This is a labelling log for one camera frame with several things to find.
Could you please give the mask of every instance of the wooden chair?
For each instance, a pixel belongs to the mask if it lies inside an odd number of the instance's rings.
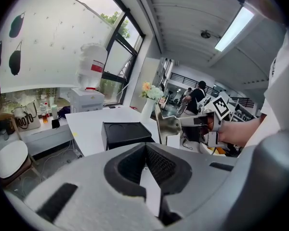
[[[14,115],[1,113],[0,121],[5,119],[11,120],[19,140],[9,143],[0,150],[0,181],[3,187],[7,187],[30,169],[41,178],[41,174],[33,167],[33,163],[37,165],[36,161],[28,153],[27,145],[20,137]]]

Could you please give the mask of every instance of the white countertop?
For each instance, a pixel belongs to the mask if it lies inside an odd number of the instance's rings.
[[[74,139],[84,156],[105,151],[102,141],[103,122],[139,122],[141,114],[130,107],[117,107],[81,113],[67,114],[66,119]],[[151,132],[152,139],[159,142],[156,121],[149,119],[143,125]]]

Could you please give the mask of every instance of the window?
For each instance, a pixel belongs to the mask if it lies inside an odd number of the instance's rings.
[[[2,93],[0,96],[0,113],[12,113],[12,110],[34,102],[37,112],[40,103],[56,104],[58,110],[70,105],[70,88],[38,88],[31,90]]]
[[[9,37],[11,22],[25,11],[19,35]],[[35,101],[69,105],[70,89],[77,86],[81,46],[99,43],[108,51],[99,91],[105,103],[122,103],[123,88],[144,34],[120,0],[18,0],[0,29],[0,113]],[[21,51],[14,75],[9,59]]]
[[[135,26],[130,23],[129,18],[127,17],[124,22],[122,23],[119,33],[126,39],[126,41],[136,49],[137,41],[140,38],[140,35],[135,28]]]

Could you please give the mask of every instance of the white table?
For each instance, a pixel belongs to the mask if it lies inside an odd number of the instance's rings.
[[[67,114],[66,119],[82,154],[89,156],[105,151],[101,136],[103,122],[139,122],[140,113],[130,107],[118,107]],[[156,121],[149,119],[144,126],[151,132],[152,139],[159,143]]]
[[[84,156],[104,152],[102,141],[103,122],[139,122],[140,113],[130,107],[117,107],[97,111],[67,114],[66,119],[74,139]],[[152,139],[159,142],[156,121],[149,119],[143,125],[151,132]],[[151,212],[158,216],[160,188],[150,170],[143,171],[140,185],[146,188],[146,204]]]

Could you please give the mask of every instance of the white vase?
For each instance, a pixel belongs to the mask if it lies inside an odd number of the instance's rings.
[[[141,112],[140,122],[144,123],[150,119],[154,103],[155,101],[153,99],[146,99],[146,103]]]

